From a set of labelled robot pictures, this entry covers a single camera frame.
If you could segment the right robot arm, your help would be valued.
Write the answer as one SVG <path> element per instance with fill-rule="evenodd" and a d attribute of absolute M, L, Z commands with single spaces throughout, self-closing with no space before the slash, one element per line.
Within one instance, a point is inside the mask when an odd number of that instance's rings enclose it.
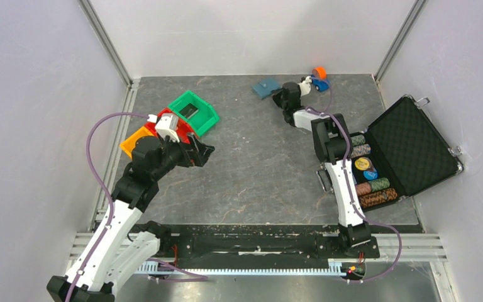
<path fill-rule="evenodd" d="M 343 115 L 305 107 L 301 98 L 310 92 L 308 78 L 286 82 L 272 93 L 285 121 L 312 133 L 321 163 L 317 171 L 322 188 L 335 195 L 338 206 L 338 249 L 347 257 L 377 257 L 378 244 L 360 207 L 352 172 L 352 139 Z"/>

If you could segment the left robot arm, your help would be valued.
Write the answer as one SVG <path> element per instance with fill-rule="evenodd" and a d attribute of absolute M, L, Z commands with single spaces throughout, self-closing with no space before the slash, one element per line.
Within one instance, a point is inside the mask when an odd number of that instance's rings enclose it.
<path fill-rule="evenodd" d="M 47 291 L 54 301 L 114 301 L 116 295 L 151 256 L 172 250 L 169 229 L 150 221 L 131 245 L 123 240 L 158 193 L 158 182 L 176 167 L 202 167 L 215 148 L 189 134 L 187 142 L 145 136 L 136 141 L 131 162 L 109 194 L 109 209 L 72 267 L 52 276 Z"/>

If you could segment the blue leather card holder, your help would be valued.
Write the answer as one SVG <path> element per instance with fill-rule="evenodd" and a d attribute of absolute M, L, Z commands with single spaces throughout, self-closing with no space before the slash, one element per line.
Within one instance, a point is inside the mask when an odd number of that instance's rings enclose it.
<path fill-rule="evenodd" d="M 275 79 L 268 77 L 254 84 L 252 90 L 260 99 L 265 99 L 281 87 L 282 86 Z"/>

